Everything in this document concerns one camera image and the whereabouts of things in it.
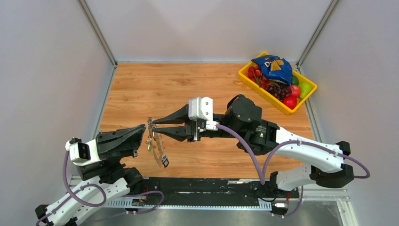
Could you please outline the metal key organizer ring plate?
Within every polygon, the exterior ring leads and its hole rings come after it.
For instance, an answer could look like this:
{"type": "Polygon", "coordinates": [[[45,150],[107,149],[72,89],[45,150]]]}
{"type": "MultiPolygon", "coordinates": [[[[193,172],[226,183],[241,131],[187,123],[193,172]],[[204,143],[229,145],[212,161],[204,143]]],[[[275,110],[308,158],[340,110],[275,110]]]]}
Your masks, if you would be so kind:
{"type": "Polygon", "coordinates": [[[163,142],[161,141],[161,135],[156,133],[154,129],[156,128],[155,124],[153,124],[153,118],[148,117],[147,119],[147,129],[149,135],[146,140],[146,144],[148,147],[148,151],[153,154],[156,163],[159,167],[164,167],[162,165],[161,159],[165,155],[164,154],[164,147],[163,142]]]}

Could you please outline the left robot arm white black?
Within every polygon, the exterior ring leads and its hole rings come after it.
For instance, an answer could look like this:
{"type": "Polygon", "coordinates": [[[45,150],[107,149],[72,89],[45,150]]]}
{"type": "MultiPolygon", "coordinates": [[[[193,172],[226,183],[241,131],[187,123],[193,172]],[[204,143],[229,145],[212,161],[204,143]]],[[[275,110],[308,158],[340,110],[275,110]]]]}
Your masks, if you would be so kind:
{"type": "Polygon", "coordinates": [[[143,176],[120,160],[137,157],[146,130],[144,124],[98,133],[83,142],[73,137],[65,144],[63,181],[66,195],[35,209],[38,221],[46,226],[78,226],[107,203],[129,193],[140,194],[143,176]]]}

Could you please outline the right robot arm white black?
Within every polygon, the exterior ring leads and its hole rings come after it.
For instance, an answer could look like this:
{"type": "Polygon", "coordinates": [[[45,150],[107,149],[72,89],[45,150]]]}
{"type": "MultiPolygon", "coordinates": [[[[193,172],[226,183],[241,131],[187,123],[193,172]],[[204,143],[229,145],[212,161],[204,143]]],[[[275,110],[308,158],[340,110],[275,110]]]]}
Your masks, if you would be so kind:
{"type": "Polygon", "coordinates": [[[329,145],[296,135],[262,119],[261,107],[241,94],[230,100],[223,114],[213,113],[211,98],[195,97],[169,116],[153,120],[153,124],[156,133],[180,142],[197,142],[203,137],[236,138],[237,147],[250,155],[261,184],[269,180],[269,191],[277,197],[308,184],[342,188],[355,179],[353,167],[344,163],[350,154],[349,143],[329,145]],[[274,155],[303,164],[267,176],[274,155]]]}

